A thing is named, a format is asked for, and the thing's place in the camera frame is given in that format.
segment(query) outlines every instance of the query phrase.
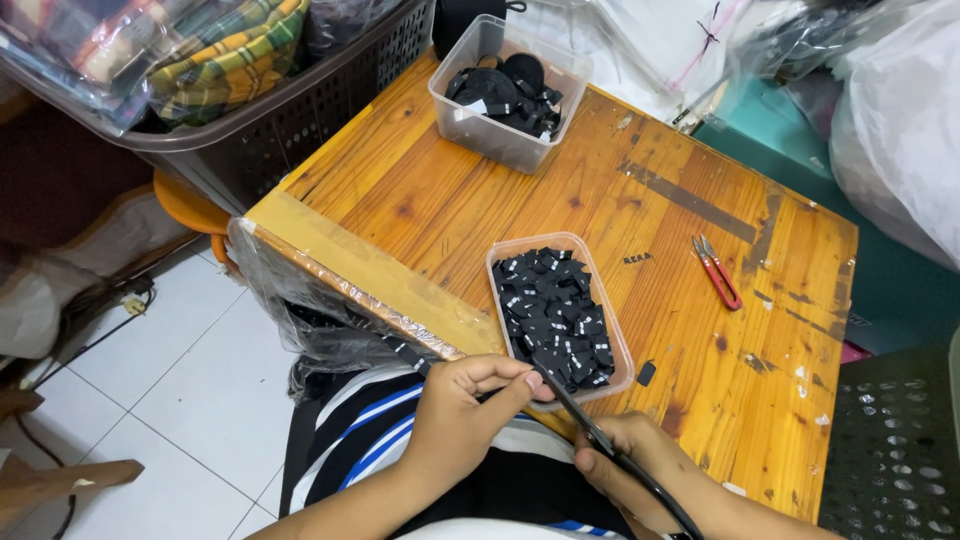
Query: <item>scissors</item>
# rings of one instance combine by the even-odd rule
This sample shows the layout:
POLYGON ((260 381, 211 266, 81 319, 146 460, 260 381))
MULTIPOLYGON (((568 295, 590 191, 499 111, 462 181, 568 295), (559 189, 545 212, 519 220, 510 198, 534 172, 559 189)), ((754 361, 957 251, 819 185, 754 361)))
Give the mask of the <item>scissors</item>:
POLYGON ((710 276, 710 281, 713 282, 713 288, 717 290, 717 294, 720 295, 720 300, 723 301, 723 305, 726 306, 727 309, 737 311, 743 307, 743 301, 740 300, 740 293, 736 292, 736 288, 733 287, 730 275, 727 274, 727 270, 724 269, 723 264, 720 263, 720 257, 713 251, 713 246, 707 242, 707 237, 701 234, 700 239, 703 241, 703 244, 698 243, 697 238, 695 236, 693 237, 693 249, 697 250, 700 262, 704 265, 704 268, 707 269, 707 275, 710 276))
POLYGON ((533 360, 534 367, 537 368, 537 371, 543 375, 543 380, 546 382, 547 386, 553 390, 553 395, 556 396, 557 401, 564 406, 566 412, 570 413, 570 416, 573 420, 580 425, 580 429, 583 430, 584 436, 590 441, 590 444, 593 445, 593 448, 600 454, 608 457, 613 463, 616 463, 621 469, 627 472, 628 475, 634 477, 637 481, 640 482, 647 491, 653 494, 654 498, 657 499, 660 504, 670 515, 673 516, 673 519, 677 520, 677 523, 680 524, 680 527, 684 530, 680 534, 672 534, 671 538, 675 540, 705 540, 704 535, 697 528, 696 524, 693 523, 693 520, 690 519, 689 514, 680 506, 680 503, 677 503, 677 500, 673 498, 663 486, 660 485, 653 477, 651 477, 646 471, 640 468, 639 465, 634 463, 632 459, 627 457, 625 454, 619 452, 613 447, 613 444, 610 442, 610 439, 607 438, 607 435, 603 434, 603 431, 597 427, 596 424, 590 420, 590 417, 584 412, 584 410, 573 401, 573 398, 570 397, 570 394, 564 390, 564 386, 560 384, 557 378, 553 375, 553 371, 547 369, 540 362, 533 360))

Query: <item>black scissors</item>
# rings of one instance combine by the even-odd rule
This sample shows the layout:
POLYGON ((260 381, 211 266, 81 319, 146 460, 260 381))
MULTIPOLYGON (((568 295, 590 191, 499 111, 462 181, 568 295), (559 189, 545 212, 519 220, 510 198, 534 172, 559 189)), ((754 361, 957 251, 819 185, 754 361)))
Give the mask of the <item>black scissors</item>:
POLYGON ((640 482, 640 485, 646 488, 647 491, 653 494, 654 498, 657 499, 660 504, 670 515, 673 516, 673 519, 677 520, 677 523, 680 524, 680 527, 684 530, 681 534, 670 535, 671 538, 676 540, 690 539, 690 540, 705 540, 704 535, 697 528, 696 524, 693 523, 693 520, 690 519, 689 514, 686 513, 684 508, 680 506, 680 503, 677 503, 677 500, 673 498, 663 486, 660 485, 653 477, 647 474, 646 471, 640 468, 639 465, 634 463, 632 459, 617 451, 613 444, 610 442, 610 439, 607 438, 607 435, 603 434, 603 431, 597 427, 596 424, 590 420, 590 417, 584 412, 582 408, 573 401, 573 398, 570 397, 570 394, 566 393, 562 384, 557 381, 557 378, 554 377, 553 371, 547 369, 543 364, 539 363, 536 360, 533 360, 534 367, 537 368, 537 371, 543 375, 543 380, 546 382, 547 386, 553 390, 553 395, 556 396, 557 401, 564 406, 566 412, 570 413, 570 416, 573 420, 580 425, 580 429, 583 430, 584 435, 587 437, 587 440, 590 441, 590 444, 593 445, 593 448, 597 452, 608 457, 613 463, 616 463, 621 469, 627 472, 628 475, 634 477, 637 481, 640 482))

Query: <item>person's left hand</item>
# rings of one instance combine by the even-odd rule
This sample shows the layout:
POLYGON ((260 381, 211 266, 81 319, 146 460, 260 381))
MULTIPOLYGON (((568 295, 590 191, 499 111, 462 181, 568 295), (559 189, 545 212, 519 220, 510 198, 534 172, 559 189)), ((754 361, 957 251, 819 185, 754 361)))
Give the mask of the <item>person's left hand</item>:
POLYGON ((445 493, 473 472, 493 438, 531 399, 553 400, 533 366, 501 355, 468 356, 430 368, 398 464, 445 493), (476 398, 503 388, 484 403, 476 398))

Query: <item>brown plastic basket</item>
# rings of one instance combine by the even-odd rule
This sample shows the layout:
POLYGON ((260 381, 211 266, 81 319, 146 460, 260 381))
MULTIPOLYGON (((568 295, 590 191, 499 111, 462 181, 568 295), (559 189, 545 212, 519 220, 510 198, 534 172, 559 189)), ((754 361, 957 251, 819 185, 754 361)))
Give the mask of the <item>brown plastic basket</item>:
POLYGON ((293 80, 201 128, 120 136, 18 81, 110 142, 197 187, 233 214, 256 204, 366 107, 429 45, 434 0, 404 0, 367 34, 293 80))

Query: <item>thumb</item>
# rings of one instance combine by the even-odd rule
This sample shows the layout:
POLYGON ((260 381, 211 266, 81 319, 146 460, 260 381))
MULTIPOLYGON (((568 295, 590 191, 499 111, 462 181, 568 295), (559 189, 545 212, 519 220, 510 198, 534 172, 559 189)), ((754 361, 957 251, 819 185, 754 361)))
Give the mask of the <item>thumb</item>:
POLYGON ((493 437, 533 399, 534 391, 543 384, 543 376, 528 371, 477 407, 477 416, 486 433, 493 437))
POLYGON ((593 448, 578 450, 573 464, 593 487, 612 499, 629 504, 649 496, 639 482, 593 448))

